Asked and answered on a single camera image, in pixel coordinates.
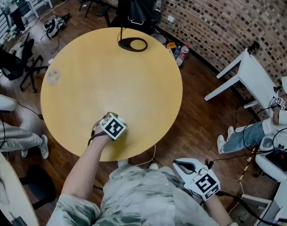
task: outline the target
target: black strap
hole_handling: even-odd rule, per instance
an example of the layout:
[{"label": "black strap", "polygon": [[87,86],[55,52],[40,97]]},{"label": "black strap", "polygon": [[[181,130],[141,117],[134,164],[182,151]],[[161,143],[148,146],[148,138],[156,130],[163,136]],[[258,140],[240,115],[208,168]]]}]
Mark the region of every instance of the black strap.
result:
[{"label": "black strap", "polygon": [[106,133],[105,131],[102,131],[102,132],[100,132],[100,133],[97,133],[96,135],[91,136],[91,138],[90,138],[89,141],[88,141],[88,146],[89,146],[90,142],[91,142],[95,137],[104,136],[104,135],[107,135],[107,133]]}]

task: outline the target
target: water bottle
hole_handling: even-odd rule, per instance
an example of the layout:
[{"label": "water bottle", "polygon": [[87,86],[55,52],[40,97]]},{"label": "water bottle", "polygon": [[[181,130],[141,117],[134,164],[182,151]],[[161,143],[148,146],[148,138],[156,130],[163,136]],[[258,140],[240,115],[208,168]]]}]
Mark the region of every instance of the water bottle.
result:
[{"label": "water bottle", "polygon": [[181,66],[181,64],[183,63],[185,57],[186,57],[186,54],[189,52],[189,45],[186,44],[184,45],[182,48],[181,48],[181,51],[176,59],[176,63],[177,63],[177,66]]},{"label": "water bottle", "polygon": [[176,58],[176,57],[179,55],[180,51],[181,51],[181,46],[178,46],[178,47],[175,49],[175,52],[173,53],[173,56]]}]

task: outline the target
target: tie-dye shirt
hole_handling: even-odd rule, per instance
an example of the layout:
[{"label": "tie-dye shirt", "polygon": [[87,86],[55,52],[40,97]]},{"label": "tie-dye shirt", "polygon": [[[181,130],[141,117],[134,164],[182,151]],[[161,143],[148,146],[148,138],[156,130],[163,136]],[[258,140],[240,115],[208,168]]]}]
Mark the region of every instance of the tie-dye shirt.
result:
[{"label": "tie-dye shirt", "polygon": [[168,167],[124,166],[110,174],[100,209],[62,194],[47,225],[218,226],[183,185]]}]

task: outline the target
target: yellow tabletop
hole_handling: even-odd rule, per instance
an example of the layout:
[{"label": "yellow tabletop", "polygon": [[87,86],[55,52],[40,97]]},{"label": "yellow tabletop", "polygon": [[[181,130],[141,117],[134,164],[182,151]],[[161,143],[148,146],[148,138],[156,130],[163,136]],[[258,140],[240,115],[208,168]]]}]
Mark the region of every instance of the yellow tabletop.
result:
[{"label": "yellow tabletop", "polygon": [[0,210],[8,221],[21,217],[26,225],[38,226],[39,221],[20,179],[2,153],[0,153],[0,180],[9,202],[8,205],[0,202]]},{"label": "yellow tabletop", "polygon": [[[93,124],[107,112],[120,115],[127,132],[110,143],[101,161],[130,158],[157,143],[175,121],[182,100],[182,80],[174,58],[157,40],[126,29],[123,38],[141,37],[143,52],[117,44],[119,28],[84,34],[55,57],[41,89],[41,109],[52,136],[81,156]],[[48,79],[49,74],[57,79]]]}]

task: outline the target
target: wooden floor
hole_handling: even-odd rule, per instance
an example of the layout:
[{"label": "wooden floor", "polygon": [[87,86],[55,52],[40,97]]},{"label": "wooden floor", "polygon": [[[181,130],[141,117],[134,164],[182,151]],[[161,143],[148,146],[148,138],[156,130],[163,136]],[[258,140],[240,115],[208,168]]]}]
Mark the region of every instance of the wooden floor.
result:
[{"label": "wooden floor", "polygon": [[[93,6],[89,11],[88,17],[85,18],[86,8],[79,12],[79,3],[76,0],[69,0],[66,4],[49,14],[64,15],[69,12],[72,15],[65,30],[59,34],[59,50],[80,35],[107,26],[103,18],[95,16],[99,8],[99,5]],[[41,35],[42,23],[39,22],[31,30],[31,37],[37,42]],[[35,45],[36,50],[43,56],[45,64],[56,56],[57,53],[52,55],[50,51],[56,48],[57,41],[58,37],[50,40],[45,36]],[[228,126],[236,126],[235,111],[240,105],[239,99],[228,89],[211,101],[206,102],[204,100],[205,95],[220,86],[222,81],[217,80],[215,74],[192,55],[184,62],[180,72],[183,80],[183,100],[180,112],[171,129],[156,144],[154,161],[162,166],[172,166],[174,159],[182,157],[196,158],[203,162],[209,158],[228,158],[248,153],[247,150],[228,155],[218,155],[217,153],[216,139],[218,135],[222,133],[226,136]],[[16,81],[8,81],[4,76],[0,77],[0,93],[15,98],[21,104],[41,112],[40,90],[44,73],[41,72],[36,77],[35,83],[39,90],[37,94],[33,93],[31,86],[24,92],[19,90],[22,78]],[[29,165],[38,164],[43,167],[52,177],[56,186],[57,196],[59,196],[63,183],[78,157],[59,145],[49,133],[44,121],[30,111],[18,107],[10,115],[6,115],[3,118],[7,123],[48,136],[49,158],[47,160],[41,158],[37,149],[30,150],[26,159],[21,158],[20,152],[10,153],[9,158],[19,177],[25,176]],[[251,119],[252,115],[247,110],[243,108],[238,110],[239,126],[246,125]],[[154,149],[150,148],[143,154],[131,158],[130,161],[136,164],[148,161],[152,157],[153,152]],[[235,195],[241,194],[238,179],[246,166],[246,161],[247,157],[241,157],[215,162],[213,171],[219,178],[223,191]],[[117,162],[101,162],[95,184],[103,186],[108,180],[109,173],[116,168]],[[254,170],[254,165],[251,165],[242,180],[244,192],[252,196],[270,199],[277,184],[267,177],[253,177]],[[100,205],[102,196],[101,191],[94,189],[90,200]],[[235,204],[230,198],[222,198],[222,202],[228,210]],[[36,210],[41,225],[46,225],[55,204],[56,202],[53,202]]]}]

